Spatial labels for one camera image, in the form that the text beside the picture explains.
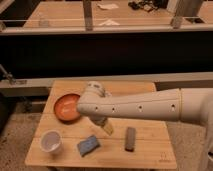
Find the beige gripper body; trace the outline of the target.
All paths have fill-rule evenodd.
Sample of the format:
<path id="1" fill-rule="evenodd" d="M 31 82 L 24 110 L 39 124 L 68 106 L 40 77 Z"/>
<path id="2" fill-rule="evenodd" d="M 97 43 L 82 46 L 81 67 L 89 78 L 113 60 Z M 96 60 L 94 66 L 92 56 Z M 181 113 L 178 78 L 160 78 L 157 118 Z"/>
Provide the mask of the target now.
<path id="1" fill-rule="evenodd" d="M 107 118 L 98 119 L 97 125 L 100 126 L 108 135 L 113 133 L 113 126 Z"/>

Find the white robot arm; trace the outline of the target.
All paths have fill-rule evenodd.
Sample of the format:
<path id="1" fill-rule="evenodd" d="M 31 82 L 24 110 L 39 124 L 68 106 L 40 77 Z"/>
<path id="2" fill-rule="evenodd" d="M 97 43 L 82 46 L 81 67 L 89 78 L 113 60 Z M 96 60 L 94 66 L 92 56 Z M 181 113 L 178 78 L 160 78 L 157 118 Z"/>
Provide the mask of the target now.
<path id="1" fill-rule="evenodd" d="M 77 104 L 80 114 L 159 121 L 180 121 L 206 128 L 198 171 L 213 171 L 213 88 L 177 88 L 127 96 L 106 96 L 99 82 L 89 82 Z"/>

